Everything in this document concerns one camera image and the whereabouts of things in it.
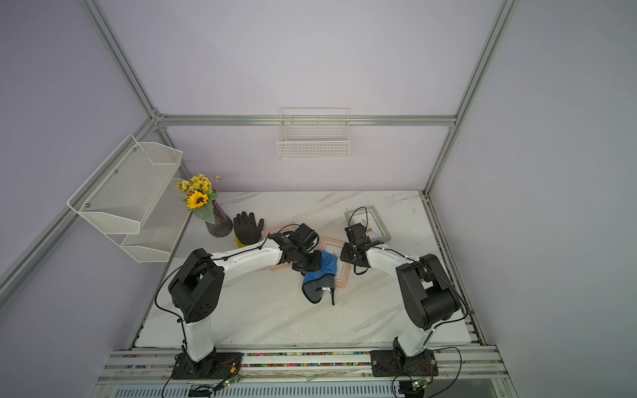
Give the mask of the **blue microfibre cloth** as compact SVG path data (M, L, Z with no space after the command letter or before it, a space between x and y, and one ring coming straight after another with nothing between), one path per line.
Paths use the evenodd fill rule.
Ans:
M301 286L302 293L312 304L318 304L323 294L327 292L331 303L334 304L334 292L336 289L335 275L337 271L337 257L324 250L319 251L321 255L320 268L305 275Z

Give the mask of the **green picture frame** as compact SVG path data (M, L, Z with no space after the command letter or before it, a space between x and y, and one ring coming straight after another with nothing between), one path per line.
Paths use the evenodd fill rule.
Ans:
M349 227L362 224L372 241L387 243L391 240L391 234L374 206L357 207L346 211L344 215Z

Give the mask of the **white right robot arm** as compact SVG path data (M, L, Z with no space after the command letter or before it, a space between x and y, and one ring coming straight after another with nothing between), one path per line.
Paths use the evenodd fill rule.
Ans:
M396 277L403 307L410 320L393 343L394 357L404 363L422 357L439 327L453 323L455 313L467 307L436 255L403 255L388 245L373 241L358 223L345 228L348 241L340 259L364 270L381 270Z

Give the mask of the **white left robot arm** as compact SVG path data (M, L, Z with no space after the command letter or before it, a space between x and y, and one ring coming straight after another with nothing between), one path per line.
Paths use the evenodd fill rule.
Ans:
M301 224L293 231L270 233L236 250L217 253L194 250L168 286L181 318L189 359L200 363L216 350L212 313L227 281L284 263L302 274L318 271L322 265L318 243L319 234Z

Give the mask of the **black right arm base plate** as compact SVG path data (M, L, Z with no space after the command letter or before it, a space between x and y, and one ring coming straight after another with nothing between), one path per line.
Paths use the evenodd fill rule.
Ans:
M434 352L425 348L415 356L409 357L403 352L397 339L392 349L370 352L373 376L438 376L439 370Z

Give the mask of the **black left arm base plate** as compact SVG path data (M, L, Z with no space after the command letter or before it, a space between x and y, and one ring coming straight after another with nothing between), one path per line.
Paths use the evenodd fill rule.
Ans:
M187 354L186 344L175 357L171 373L173 380L225 380L239 373L243 353L219 353L215 348L201 361L194 361Z

